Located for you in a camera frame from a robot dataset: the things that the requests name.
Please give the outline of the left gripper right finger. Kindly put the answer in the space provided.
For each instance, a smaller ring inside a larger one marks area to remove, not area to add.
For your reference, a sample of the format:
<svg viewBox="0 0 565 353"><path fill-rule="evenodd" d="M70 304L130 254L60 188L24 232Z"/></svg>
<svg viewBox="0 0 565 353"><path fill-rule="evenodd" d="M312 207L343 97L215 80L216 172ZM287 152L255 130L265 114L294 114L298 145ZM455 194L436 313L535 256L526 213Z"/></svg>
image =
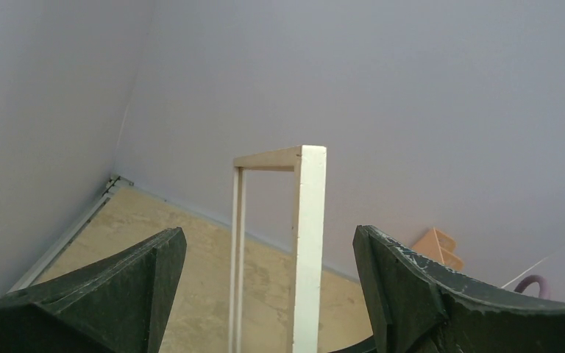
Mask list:
<svg viewBox="0 0 565 353"><path fill-rule="evenodd" d="M565 352L565 302L473 279L373 226L353 249L372 328L354 352Z"/></svg>

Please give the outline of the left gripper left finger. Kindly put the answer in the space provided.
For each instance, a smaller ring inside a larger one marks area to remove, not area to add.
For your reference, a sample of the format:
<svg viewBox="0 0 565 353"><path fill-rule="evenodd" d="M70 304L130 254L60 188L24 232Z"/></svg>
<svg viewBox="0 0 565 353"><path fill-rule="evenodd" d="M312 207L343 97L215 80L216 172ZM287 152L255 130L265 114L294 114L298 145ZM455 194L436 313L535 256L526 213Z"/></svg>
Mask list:
<svg viewBox="0 0 565 353"><path fill-rule="evenodd" d="M187 250L179 227L0 297L0 352L158 352Z"/></svg>

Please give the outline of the white wooden picture frame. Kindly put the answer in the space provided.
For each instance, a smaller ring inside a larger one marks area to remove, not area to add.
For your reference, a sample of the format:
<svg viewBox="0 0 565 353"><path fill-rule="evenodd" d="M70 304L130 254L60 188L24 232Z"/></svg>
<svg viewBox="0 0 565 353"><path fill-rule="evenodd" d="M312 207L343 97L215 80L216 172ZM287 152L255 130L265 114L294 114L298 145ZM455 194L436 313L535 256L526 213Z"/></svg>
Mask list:
<svg viewBox="0 0 565 353"><path fill-rule="evenodd" d="M294 262L288 305L287 350L316 352L319 340L327 149L324 146L301 145L233 160L229 352L240 352L242 345L246 171L294 173Z"/></svg>

